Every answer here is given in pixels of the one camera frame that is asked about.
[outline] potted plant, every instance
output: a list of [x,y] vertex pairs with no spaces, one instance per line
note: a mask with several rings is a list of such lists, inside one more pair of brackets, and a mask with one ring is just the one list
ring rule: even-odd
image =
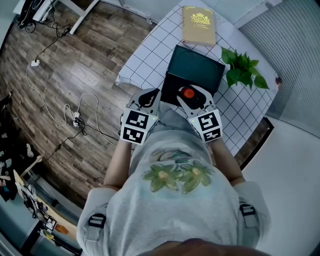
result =
[[228,86],[238,85],[238,82],[244,86],[250,87],[254,84],[257,88],[269,89],[266,80],[255,68],[259,60],[250,59],[247,52],[242,55],[222,47],[222,60],[230,65],[230,70],[226,73]]

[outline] table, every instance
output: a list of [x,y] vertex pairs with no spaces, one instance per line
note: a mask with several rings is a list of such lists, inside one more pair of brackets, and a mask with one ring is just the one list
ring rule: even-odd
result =
[[[182,7],[185,5],[208,8],[200,0],[183,0],[177,4],[149,33],[137,50],[120,70],[116,84],[131,83],[142,89],[161,89],[166,71],[176,45],[189,48],[224,64],[224,76],[213,100],[220,111],[223,126],[223,140],[235,156],[253,133],[264,117],[275,95],[278,92],[276,77],[278,76],[266,59],[253,44],[230,22],[213,10],[215,18],[216,45],[205,47],[182,43]],[[242,85],[232,85],[228,88],[226,72],[230,65],[221,59],[221,47],[237,50],[239,54],[247,55],[252,60],[259,60],[258,71],[265,78],[269,90]],[[187,117],[183,109],[171,105],[172,109],[183,117]]]
[[[73,25],[73,27],[70,30],[71,35],[74,34],[74,32],[77,30],[81,22],[89,14],[92,8],[95,7],[95,5],[99,2],[99,0],[93,0],[86,10],[82,10],[78,5],[76,5],[71,0],[59,0],[59,1],[80,16],[80,18],[76,21],[76,23]],[[48,11],[52,3],[56,4],[55,0],[44,0],[44,2],[41,4],[40,8],[36,11],[32,19],[37,22],[43,21],[42,18],[46,14],[46,12]],[[16,7],[14,8],[13,12],[16,14],[21,14],[24,4],[25,4],[25,0],[20,0],[17,3]]]
[[[17,183],[20,183],[22,186],[23,185],[26,185],[26,182],[23,180],[23,178],[21,178],[19,176],[19,174],[13,170],[13,175],[14,175],[14,179],[15,179],[15,182]],[[18,189],[18,193],[19,193],[19,196],[24,198],[24,196],[22,194],[20,194],[19,192],[19,189]],[[70,221],[66,220],[64,217],[62,217],[59,213],[57,213],[54,208],[52,208],[51,205],[47,204],[44,200],[42,200],[39,196],[36,197],[36,200],[39,202],[39,203],[43,203],[47,208],[48,210],[46,211],[46,213],[51,216],[52,218],[54,218],[56,220],[56,223],[61,225],[61,226],[64,226],[68,231],[68,235],[70,238],[72,238],[74,241],[77,241],[77,226],[74,225],[73,223],[71,223]]]

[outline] floral print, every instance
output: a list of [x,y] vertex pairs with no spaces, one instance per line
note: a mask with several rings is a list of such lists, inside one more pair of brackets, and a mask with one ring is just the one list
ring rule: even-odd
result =
[[181,192],[183,194],[190,193],[200,183],[207,187],[211,184],[211,178],[214,171],[206,165],[194,160],[192,164],[153,164],[151,170],[143,173],[142,178],[151,181],[150,190],[157,192],[163,187],[167,187],[171,191],[178,191],[178,182],[181,182]]
[[187,163],[192,156],[186,152],[181,151],[180,149],[173,150],[156,150],[150,155],[150,162],[162,162],[168,160],[174,160],[175,163]]
[[177,180],[182,176],[182,172],[177,170],[175,164],[151,165],[151,170],[146,171],[142,178],[151,181],[150,190],[156,192],[166,186],[172,191],[178,191]]
[[193,164],[182,164],[180,166],[185,170],[184,175],[180,178],[180,181],[184,182],[182,186],[182,193],[187,194],[194,190],[201,182],[205,187],[210,185],[213,170],[207,166],[201,164],[199,161],[194,160]]

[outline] white table leg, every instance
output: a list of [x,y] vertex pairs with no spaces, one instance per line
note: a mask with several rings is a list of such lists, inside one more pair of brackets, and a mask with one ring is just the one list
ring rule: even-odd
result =
[[72,11],[74,11],[79,16],[85,15],[85,11],[82,10],[78,5],[76,5],[71,0],[59,0],[61,3],[63,3],[65,6],[69,7]]
[[84,18],[89,14],[89,12],[92,10],[93,7],[99,2],[99,0],[93,0],[93,2],[89,5],[89,7],[84,11],[84,15],[82,15],[76,23],[73,25],[72,29],[70,30],[70,34],[73,35],[74,32],[77,30],[81,22],[84,20]]

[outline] floor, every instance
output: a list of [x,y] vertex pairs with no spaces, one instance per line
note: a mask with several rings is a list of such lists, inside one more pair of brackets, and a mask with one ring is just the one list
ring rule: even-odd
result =
[[[74,24],[78,16],[60,4],[54,18],[59,24]],[[100,2],[74,35],[60,38],[39,56],[40,66],[29,68],[32,86],[44,97],[52,115],[63,124],[63,107],[69,103],[77,110],[81,95],[99,98],[98,121],[102,132],[118,137],[120,116],[131,98],[116,86],[118,72],[154,26],[128,11]],[[55,40],[56,32],[38,24],[28,34],[13,26],[0,58],[0,93],[13,91],[12,115],[18,127],[46,159],[67,137],[78,129],[71,123],[59,127],[51,120],[39,94],[26,81],[26,68],[37,54]],[[87,95],[82,99],[81,117],[96,127],[97,101]],[[83,206],[90,189],[103,184],[106,168],[115,150],[101,135],[87,128],[67,142],[48,161],[42,175],[79,206]]]

